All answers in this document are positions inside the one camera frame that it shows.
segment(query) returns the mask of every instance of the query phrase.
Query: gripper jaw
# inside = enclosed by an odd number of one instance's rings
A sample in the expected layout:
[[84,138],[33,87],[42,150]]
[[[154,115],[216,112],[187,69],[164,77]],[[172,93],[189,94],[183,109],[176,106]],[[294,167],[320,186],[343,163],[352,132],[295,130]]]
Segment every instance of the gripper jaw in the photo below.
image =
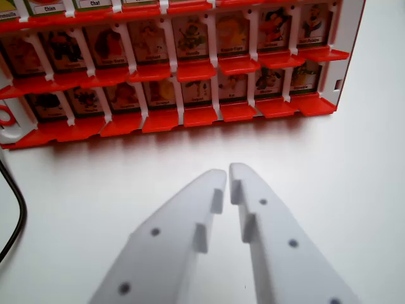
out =
[[197,253],[208,252],[227,174],[210,170],[185,186],[129,237],[90,304],[179,304]]
[[230,166],[231,203],[250,244],[258,304],[358,304],[271,187],[243,163]]

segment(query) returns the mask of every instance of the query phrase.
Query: white table surface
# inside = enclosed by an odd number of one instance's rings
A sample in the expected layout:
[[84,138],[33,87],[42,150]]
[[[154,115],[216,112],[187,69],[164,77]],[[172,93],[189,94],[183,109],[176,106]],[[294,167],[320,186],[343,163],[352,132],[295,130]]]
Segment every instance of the white table surface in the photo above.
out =
[[[28,222],[0,265],[0,303],[86,303],[143,220],[199,174],[231,162],[268,181],[363,303],[404,303],[404,30],[403,0],[367,1],[330,116],[7,151]],[[3,247],[18,218],[3,178],[0,201]],[[189,303],[255,303],[239,232],[227,192]]]

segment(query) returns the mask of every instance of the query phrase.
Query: cartoon character illustration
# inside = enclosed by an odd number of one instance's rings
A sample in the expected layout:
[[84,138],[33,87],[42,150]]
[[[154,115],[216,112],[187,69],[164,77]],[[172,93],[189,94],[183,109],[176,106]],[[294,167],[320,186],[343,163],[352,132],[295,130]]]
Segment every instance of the cartoon character illustration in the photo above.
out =
[[34,105],[41,106],[44,111],[49,108],[58,108],[59,110],[62,110],[61,103],[57,95],[49,93],[37,95]]
[[217,24],[216,30],[218,40],[221,41],[223,48],[239,46],[246,43],[246,25],[245,20],[235,15],[226,15],[221,17]]
[[218,87],[223,90],[234,91],[236,89],[237,83],[240,80],[245,80],[246,77],[246,74],[231,75],[228,77],[226,84],[219,84]]
[[304,62],[303,65],[297,66],[296,68],[294,68],[294,71],[292,72],[291,85],[292,86],[302,86],[303,84],[305,84],[307,75],[314,75],[316,73],[317,73],[317,71],[308,70],[307,63]]
[[195,49],[201,44],[206,43],[206,37],[201,35],[198,31],[200,26],[200,22],[198,17],[196,18],[189,18],[187,22],[187,27],[185,29],[185,33],[183,33],[182,29],[178,31],[183,35],[183,38],[178,40],[178,48],[182,51],[188,51],[191,49]]
[[9,54],[14,57],[21,68],[28,70],[41,66],[41,61],[31,43],[24,41],[20,37],[14,37],[8,47]]
[[266,14],[265,22],[259,26],[259,30],[266,34],[266,42],[283,40],[284,33],[281,32],[281,28],[288,19],[289,17],[284,15],[284,8]]
[[16,10],[14,0],[1,0],[0,11],[13,11]]
[[110,28],[103,30],[97,37],[94,50],[102,59],[107,59],[111,55],[121,55],[121,35]]
[[122,82],[116,85],[115,96],[111,100],[112,103],[119,105],[133,105],[138,102],[135,96],[135,89],[132,85]]
[[173,84],[167,79],[150,81],[149,88],[151,90],[151,101],[175,99],[175,90]]
[[269,68],[261,68],[261,76],[256,81],[256,89],[264,90],[267,87],[274,87],[277,79],[280,79],[281,75],[278,72],[270,70]]
[[83,89],[81,87],[75,87],[73,89],[74,97],[78,100],[81,105],[85,108],[97,108],[97,98],[96,94],[92,89]]
[[[201,80],[188,82],[188,83],[185,84],[185,87],[191,87],[193,85],[197,86],[197,97],[200,97],[200,95],[201,95]],[[207,94],[207,84],[204,83],[202,85],[202,88],[204,90],[204,96],[207,96],[208,95]]]
[[160,38],[159,29],[156,28],[153,22],[149,22],[139,27],[139,41],[134,44],[134,47],[137,46],[148,55],[161,52],[163,47],[159,45]]
[[320,29],[322,26],[322,19],[320,18],[321,8],[318,4],[312,5],[311,11],[309,11],[308,20],[304,21],[302,29],[304,29],[304,37],[311,37],[311,33]]
[[83,60],[76,39],[70,37],[66,32],[56,32],[56,34],[50,32],[48,40],[56,60],[62,60],[63,56],[66,56],[70,62]]

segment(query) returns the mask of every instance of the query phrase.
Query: character card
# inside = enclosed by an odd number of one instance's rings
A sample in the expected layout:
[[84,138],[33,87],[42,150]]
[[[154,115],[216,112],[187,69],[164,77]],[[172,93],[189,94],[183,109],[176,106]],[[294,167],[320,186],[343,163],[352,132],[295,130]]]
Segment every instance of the character card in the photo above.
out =
[[27,94],[25,99],[35,117],[37,117],[38,122],[68,119],[59,98],[55,94]]
[[0,38],[0,50],[15,78],[45,75],[44,67],[34,46],[24,41],[22,36],[13,35]]
[[24,2],[31,16],[53,15],[66,11],[63,0],[24,0]]
[[150,110],[176,108],[175,89],[169,79],[143,82],[142,85]]
[[122,82],[103,89],[113,114],[140,111],[137,93],[132,85]]
[[249,20],[241,11],[216,14],[216,51],[218,56],[249,52]]
[[211,81],[209,79],[182,82],[182,93],[185,106],[201,106],[212,103]]
[[284,8],[266,8],[260,11],[258,52],[278,51],[289,46],[291,16]]
[[73,0],[73,5],[78,11],[97,10],[112,6],[111,0]]
[[86,70],[76,38],[70,37],[64,30],[45,31],[38,36],[56,73]]
[[74,87],[65,91],[65,95],[77,118],[104,114],[95,90]]
[[159,0],[121,0],[123,6],[140,6],[159,3]]
[[321,73],[321,66],[307,60],[292,72],[290,95],[316,92]]
[[284,70],[270,70],[262,66],[256,71],[255,99],[274,98],[282,95],[284,83]]
[[0,0],[0,22],[19,17],[14,0]]
[[128,65],[121,35],[114,32],[109,25],[95,25],[83,30],[96,68]]
[[154,20],[130,22],[128,30],[138,65],[169,62],[165,31]]
[[226,76],[218,72],[218,87],[220,103],[230,103],[247,99],[246,74]]
[[304,5],[301,9],[297,47],[325,45],[331,19],[327,3]]
[[209,57],[207,26],[197,15],[173,18],[172,24],[178,60]]

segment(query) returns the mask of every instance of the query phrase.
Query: black cable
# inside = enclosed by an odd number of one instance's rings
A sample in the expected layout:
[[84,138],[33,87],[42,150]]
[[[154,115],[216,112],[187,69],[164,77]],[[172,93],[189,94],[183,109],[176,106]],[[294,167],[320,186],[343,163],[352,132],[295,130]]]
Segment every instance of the black cable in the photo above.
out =
[[6,246],[0,252],[0,263],[1,263],[1,261],[4,260],[7,253],[10,251],[10,249],[13,246],[14,242],[16,241],[18,235],[21,233],[21,231],[25,227],[25,223],[27,221],[27,205],[25,204],[25,200],[24,200],[23,194],[20,191],[20,188],[18,188],[13,177],[10,175],[10,173],[8,173],[7,168],[3,165],[1,160],[0,160],[0,171],[1,171],[2,175],[4,176],[4,178],[6,179],[11,190],[13,191],[13,193],[17,199],[18,206],[20,206],[20,217],[18,218],[17,225],[13,231],[13,234],[11,235],[10,239],[8,240]]

